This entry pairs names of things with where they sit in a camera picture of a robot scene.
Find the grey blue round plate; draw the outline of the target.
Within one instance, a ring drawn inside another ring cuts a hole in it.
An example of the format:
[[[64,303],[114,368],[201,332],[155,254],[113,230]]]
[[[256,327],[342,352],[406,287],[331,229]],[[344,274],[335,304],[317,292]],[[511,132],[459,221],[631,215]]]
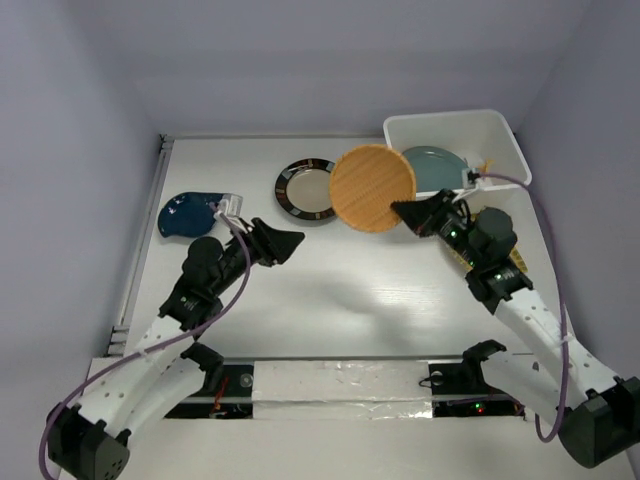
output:
[[[402,155],[414,171],[418,193],[463,187],[462,172],[468,164],[453,152],[434,146],[418,146],[405,150]]]

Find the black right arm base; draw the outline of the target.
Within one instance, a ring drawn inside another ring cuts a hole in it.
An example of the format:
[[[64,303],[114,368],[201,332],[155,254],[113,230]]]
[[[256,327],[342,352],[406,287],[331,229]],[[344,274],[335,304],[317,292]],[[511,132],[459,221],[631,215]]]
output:
[[[525,407],[484,379],[482,364],[506,351],[495,340],[480,342],[462,354],[458,363],[430,363],[428,374],[418,382],[430,390],[435,418],[525,418]]]

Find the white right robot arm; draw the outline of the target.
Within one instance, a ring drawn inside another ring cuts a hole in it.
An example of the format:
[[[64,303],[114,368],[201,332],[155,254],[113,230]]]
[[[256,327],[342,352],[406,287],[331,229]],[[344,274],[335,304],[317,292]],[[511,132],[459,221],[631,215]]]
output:
[[[462,355],[460,379],[470,391],[503,392],[552,430],[571,458],[594,468],[639,442],[639,380],[624,379],[568,332],[532,281],[511,259],[518,237],[511,217],[485,207],[471,214],[451,190],[391,209],[419,237],[436,236],[470,266],[468,288],[480,304],[529,349],[523,358],[496,340]]]

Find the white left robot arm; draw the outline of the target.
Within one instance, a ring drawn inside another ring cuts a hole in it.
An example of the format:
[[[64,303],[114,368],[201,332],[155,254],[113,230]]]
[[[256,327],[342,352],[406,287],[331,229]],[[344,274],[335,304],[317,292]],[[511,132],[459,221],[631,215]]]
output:
[[[245,287],[252,266],[284,264],[304,241],[302,232],[278,230],[263,220],[220,221],[232,239],[191,243],[182,273],[135,350],[89,377],[47,417],[38,448],[40,473],[53,462],[76,479],[116,479],[134,439],[194,393],[209,395],[221,383],[224,358],[200,336],[233,303],[221,295]]]

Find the round orange woven plate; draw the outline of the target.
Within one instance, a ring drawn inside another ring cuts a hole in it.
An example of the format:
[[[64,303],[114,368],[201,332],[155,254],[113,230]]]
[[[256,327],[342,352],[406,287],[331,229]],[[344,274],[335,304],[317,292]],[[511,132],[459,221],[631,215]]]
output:
[[[350,228],[383,233],[401,222],[391,204],[415,199],[415,173],[406,158],[388,146],[361,145],[337,160],[329,197],[337,217]]]

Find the fish shaped woven plate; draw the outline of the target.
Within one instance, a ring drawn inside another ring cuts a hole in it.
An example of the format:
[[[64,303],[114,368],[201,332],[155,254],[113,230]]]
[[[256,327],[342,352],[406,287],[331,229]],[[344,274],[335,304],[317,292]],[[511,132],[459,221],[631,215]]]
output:
[[[494,163],[495,161],[493,159],[486,158],[483,160],[483,163],[477,167],[477,170],[482,174],[489,173]]]

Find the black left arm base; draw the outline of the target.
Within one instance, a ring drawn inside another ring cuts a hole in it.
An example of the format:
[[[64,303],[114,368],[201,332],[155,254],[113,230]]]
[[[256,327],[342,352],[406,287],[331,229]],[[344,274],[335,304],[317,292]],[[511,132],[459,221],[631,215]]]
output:
[[[183,359],[193,360],[204,373],[202,387],[180,401],[166,419],[250,419],[253,417],[254,364],[228,363],[213,349],[196,342]]]

